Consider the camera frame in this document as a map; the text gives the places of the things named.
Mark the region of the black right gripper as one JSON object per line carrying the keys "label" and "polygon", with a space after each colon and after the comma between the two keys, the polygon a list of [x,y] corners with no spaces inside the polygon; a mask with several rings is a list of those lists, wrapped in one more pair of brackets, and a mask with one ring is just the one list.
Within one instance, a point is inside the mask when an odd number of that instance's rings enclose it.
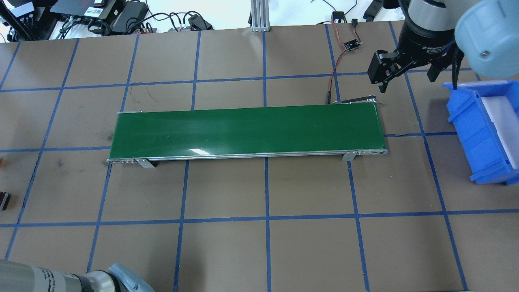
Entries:
{"label": "black right gripper", "polygon": [[461,50],[454,33],[454,29],[432,31],[412,20],[405,20],[395,50],[375,51],[367,70],[370,82],[378,85],[380,93],[384,94],[393,78],[430,64],[427,72],[430,82],[435,82],[439,74],[451,66],[452,82],[456,86],[461,69]]}

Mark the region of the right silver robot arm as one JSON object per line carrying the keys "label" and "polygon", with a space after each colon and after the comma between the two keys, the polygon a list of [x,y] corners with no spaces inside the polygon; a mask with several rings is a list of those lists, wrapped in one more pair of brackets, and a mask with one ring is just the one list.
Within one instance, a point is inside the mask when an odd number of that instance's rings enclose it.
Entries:
{"label": "right silver robot arm", "polygon": [[367,70],[382,94],[393,78],[425,65],[430,82],[451,68],[456,88],[465,58],[488,78],[518,74],[517,0],[384,0],[382,5],[401,8],[405,16],[395,50],[376,51]]}

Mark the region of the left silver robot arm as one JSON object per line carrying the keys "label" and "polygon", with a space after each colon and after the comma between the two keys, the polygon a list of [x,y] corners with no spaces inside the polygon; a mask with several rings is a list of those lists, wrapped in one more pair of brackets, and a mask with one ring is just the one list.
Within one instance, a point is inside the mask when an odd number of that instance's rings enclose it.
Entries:
{"label": "left silver robot arm", "polygon": [[107,271],[64,273],[12,261],[0,262],[2,292],[153,292],[130,268],[113,264]]}

